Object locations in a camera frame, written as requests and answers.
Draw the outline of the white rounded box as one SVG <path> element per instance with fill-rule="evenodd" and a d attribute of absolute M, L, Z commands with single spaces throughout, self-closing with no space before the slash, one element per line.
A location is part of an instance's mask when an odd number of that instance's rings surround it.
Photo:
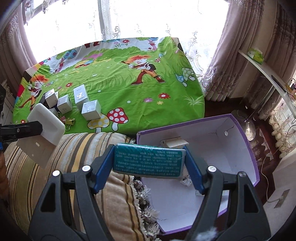
<path fill-rule="evenodd" d="M 43 104 L 37 104 L 25 123 L 28 128 L 16 145 L 41 168 L 47 163 L 65 132 L 65 126 Z"/>

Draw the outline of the teal rectangular box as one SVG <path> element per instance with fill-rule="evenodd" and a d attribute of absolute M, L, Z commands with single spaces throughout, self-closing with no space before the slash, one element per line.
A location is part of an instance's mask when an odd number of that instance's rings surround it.
<path fill-rule="evenodd" d="M 113 171 L 149 178 L 177 179 L 182 176 L 186 151 L 134 144 L 117 144 Z"/>

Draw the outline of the white medicine box red figure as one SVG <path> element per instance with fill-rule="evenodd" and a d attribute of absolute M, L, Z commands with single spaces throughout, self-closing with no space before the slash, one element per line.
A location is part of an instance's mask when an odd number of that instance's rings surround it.
<path fill-rule="evenodd" d="M 181 178 L 180 183 L 184 186 L 189 187 L 192 184 L 192 180 L 189 175 L 185 175 Z"/>

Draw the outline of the white ornate dresser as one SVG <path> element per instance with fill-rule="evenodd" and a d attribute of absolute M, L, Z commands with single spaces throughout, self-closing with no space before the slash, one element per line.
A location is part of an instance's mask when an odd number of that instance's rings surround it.
<path fill-rule="evenodd" d="M 7 80 L 4 80 L 1 85 L 6 90 L 3 111 L 1 112 L 1 124 L 4 126 L 13 124 L 13 109 L 16 99 L 7 84 Z"/>

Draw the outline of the small white square box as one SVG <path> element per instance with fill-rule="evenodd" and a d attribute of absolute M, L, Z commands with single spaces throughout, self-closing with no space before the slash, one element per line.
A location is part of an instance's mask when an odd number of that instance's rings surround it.
<path fill-rule="evenodd" d="M 56 117 L 59 118 L 60 113 L 59 113 L 59 111 L 58 111 L 57 108 L 50 108 L 49 111 L 50 111 L 52 114 L 54 114 Z"/>

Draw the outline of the small white barcode box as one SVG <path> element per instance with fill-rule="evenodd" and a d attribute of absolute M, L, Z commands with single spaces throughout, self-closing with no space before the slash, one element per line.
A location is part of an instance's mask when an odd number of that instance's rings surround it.
<path fill-rule="evenodd" d="M 49 108 L 53 108 L 58 103 L 58 92 L 51 89 L 45 93 L 45 101 Z"/>

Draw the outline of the striped plush cushion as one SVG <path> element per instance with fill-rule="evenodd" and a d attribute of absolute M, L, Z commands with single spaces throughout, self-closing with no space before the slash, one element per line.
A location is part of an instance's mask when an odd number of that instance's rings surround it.
<path fill-rule="evenodd" d="M 64 135 L 45 168 L 11 143 L 4 152 L 8 208 L 34 240 L 157 240 L 157 215 L 141 201 L 148 189 L 115 171 L 120 133 Z"/>

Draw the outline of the yellow binder clip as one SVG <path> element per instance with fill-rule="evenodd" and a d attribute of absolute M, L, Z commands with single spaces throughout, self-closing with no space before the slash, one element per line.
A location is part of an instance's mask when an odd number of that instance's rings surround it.
<path fill-rule="evenodd" d="M 71 126 L 73 126 L 75 124 L 75 119 L 74 118 L 63 118 L 62 122 L 65 125 L 65 130 L 69 131 Z"/>

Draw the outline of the purple cardboard storage box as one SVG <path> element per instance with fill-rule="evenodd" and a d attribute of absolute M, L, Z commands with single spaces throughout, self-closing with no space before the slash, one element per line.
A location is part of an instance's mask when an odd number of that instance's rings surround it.
<path fill-rule="evenodd" d="M 189 167 L 197 175 L 192 180 L 197 181 L 198 187 L 205 186 L 208 166 L 234 175 L 243 171 L 253 185 L 259 182 L 250 143 L 232 114 L 141 131 L 137 143 L 163 147 L 164 141 L 178 137 L 188 142 L 193 158 Z M 150 189 L 149 201 L 159 212 L 158 224 L 165 235 L 191 228 L 204 198 L 196 194 L 194 185 L 186 186 L 180 179 L 142 178 L 142 182 Z"/>

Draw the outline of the white box with YSL logo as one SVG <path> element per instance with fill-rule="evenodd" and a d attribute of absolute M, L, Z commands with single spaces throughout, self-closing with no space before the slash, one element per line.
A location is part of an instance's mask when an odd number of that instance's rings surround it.
<path fill-rule="evenodd" d="M 73 93 L 74 93 L 75 104 L 79 109 L 79 111 L 81 111 L 83 104 L 89 101 L 89 97 L 88 97 L 85 85 L 82 84 L 82 85 L 79 85 L 78 87 L 75 87 L 73 89 Z"/>

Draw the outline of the silver white cube box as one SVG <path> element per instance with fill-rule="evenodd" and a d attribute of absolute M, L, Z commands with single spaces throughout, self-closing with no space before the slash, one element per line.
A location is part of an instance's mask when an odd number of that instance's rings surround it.
<path fill-rule="evenodd" d="M 98 100 L 83 103 L 81 114 L 87 120 L 95 120 L 101 117 L 101 105 Z"/>

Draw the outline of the beige box inside storage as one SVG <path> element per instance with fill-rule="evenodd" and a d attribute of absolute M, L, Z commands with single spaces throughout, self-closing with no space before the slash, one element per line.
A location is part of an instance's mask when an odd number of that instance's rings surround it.
<path fill-rule="evenodd" d="M 171 148 L 171 149 L 182 149 L 184 146 L 188 144 L 189 143 L 181 137 L 169 138 L 169 139 L 160 141 L 161 147 Z"/>

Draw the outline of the colourful cartoon tablecloth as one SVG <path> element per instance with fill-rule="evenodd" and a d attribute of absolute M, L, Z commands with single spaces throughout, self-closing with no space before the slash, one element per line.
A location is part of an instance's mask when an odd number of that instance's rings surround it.
<path fill-rule="evenodd" d="M 85 85 L 101 117 L 86 120 L 73 89 Z M 139 131 L 204 117 L 204 96 L 177 38 L 123 38 L 87 43 L 49 57 L 23 75 L 13 122 L 25 123 L 43 94 L 69 95 L 75 124 L 66 133 Z"/>

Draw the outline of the green tissue pack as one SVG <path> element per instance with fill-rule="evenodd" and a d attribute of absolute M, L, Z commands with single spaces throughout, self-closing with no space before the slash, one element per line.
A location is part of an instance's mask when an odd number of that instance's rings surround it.
<path fill-rule="evenodd" d="M 258 64 L 262 64 L 264 62 L 263 54 L 258 48 L 249 48 L 247 55 Z"/>

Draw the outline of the pink patterned curtain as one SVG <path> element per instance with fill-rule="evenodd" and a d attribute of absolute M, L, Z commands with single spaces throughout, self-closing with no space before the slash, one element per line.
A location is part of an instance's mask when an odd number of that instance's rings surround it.
<path fill-rule="evenodd" d="M 255 46 L 262 30 L 264 1 L 230 1 L 224 29 L 212 61 L 200 80 L 205 99 L 224 101 L 237 84 L 246 66 L 239 50 Z M 278 3 L 265 60 L 276 73 L 287 80 L 295 71 L 295 22 Z"/>

